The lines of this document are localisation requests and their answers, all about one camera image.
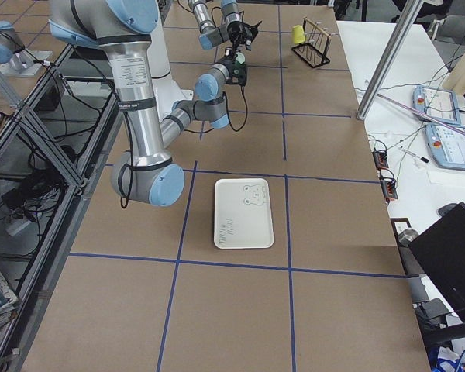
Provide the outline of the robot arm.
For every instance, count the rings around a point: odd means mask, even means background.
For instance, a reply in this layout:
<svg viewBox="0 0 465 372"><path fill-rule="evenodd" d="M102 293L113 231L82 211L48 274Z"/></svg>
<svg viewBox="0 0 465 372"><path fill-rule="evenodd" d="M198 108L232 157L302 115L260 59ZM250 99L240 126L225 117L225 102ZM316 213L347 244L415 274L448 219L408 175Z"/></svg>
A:
<svg viewBox="0 0 465 372"><path fill-rule="evenodd" d="M258 34L258 25L251 26L243 21L237 1L221 1L222 21L215 22L206 1L189 0L188 8L195 16L200 32L199 43L203 50L230 42L236 52L241 46L251 51Z"/></svg>
<svg viewBox="0 0 465 372"><path fill-rule="evenodd" d="M243 21L234 1L220 5L215 24L204 1L188 4L204 50L221 44L226 54L201 75L193 91L182 91L171 77L160 10L155 1L52 1L50 31L76 47L105 53L115 97L126 121L129 149L112 169L112 187L122 200L155 206L174 204L184 188L184 172L169 145L194 121L219 129L229 124L223 88L244 85L241 54L258 34Z"/></svg>

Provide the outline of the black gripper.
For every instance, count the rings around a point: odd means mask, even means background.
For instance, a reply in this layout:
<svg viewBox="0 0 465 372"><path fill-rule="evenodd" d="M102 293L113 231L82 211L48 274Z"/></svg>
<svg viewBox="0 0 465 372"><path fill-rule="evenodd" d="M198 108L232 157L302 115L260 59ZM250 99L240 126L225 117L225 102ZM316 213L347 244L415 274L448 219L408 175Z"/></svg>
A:
<svg viewBox="0 0 465 372"><path fill-rule="evenodd" d="M241 21L231 22L228 25L229 40L233 47L244 45L250 47L252 34L250 26ZM226 47L225 55L231 57L235 54L235 50L231 46Z"/></svg>
<svg viewBox="0 0 465 372"><path fill-rule="evenodd" d="M226 84L246 86L247 83L247 64L237 59L222 58L219 64L226 70Z"/></svg>

